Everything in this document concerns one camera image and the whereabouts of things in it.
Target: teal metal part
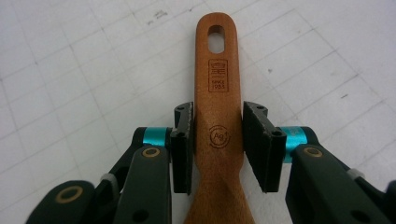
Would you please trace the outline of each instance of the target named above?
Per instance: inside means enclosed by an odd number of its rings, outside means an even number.
[[[165,147],[167,128],[147,128],[143,136],[144,145]]]
[[[298,126],[289,126],[289,127],[280,127],[280,129],[286,134],[286,156],[285,163],[291,163],[291,155],[290,153],[297,148],[300,144],[306,144],[308,142],[305,132],[301,127]]]

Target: circular stamp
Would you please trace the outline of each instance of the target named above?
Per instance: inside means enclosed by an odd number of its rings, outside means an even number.
[[[228,130],[221,126],[215,125],[209,129],[210,132],[210,145],[216,148],[226,147],[230,142],[230,134]]]

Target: engraved logo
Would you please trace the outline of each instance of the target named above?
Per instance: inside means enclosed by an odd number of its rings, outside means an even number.
[[[215,125],[209,129],[210,131],[210,145],[216,148],[226,147],[230,142],[230,135],[228,130],[221,126]]]
[[[209,91],[228,91],[227,60],[209,60]]]

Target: table surface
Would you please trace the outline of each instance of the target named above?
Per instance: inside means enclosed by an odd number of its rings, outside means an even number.
[[[24,222],[66,180],[98,184],[137,127],[172,127],[193,99],[196,24],[214,11],[237,27],[243,100],[310,126],[379,189],[396,179],[394,0],[1,0],[0,222]],[[263,194],[245,160],[257,223],[291,223],[289,173]],[[193,195],[172,196],[181,223]]]

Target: wooden spoon handle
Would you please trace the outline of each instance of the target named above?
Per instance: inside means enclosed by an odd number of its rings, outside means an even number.
[[[223,34],[223,52],[209,50],[212,33]],[[201,179],[186,223],[254,223],[239,180],[244,150],[233,20],[223,13],[203,16],[195,47],[195,163]]]

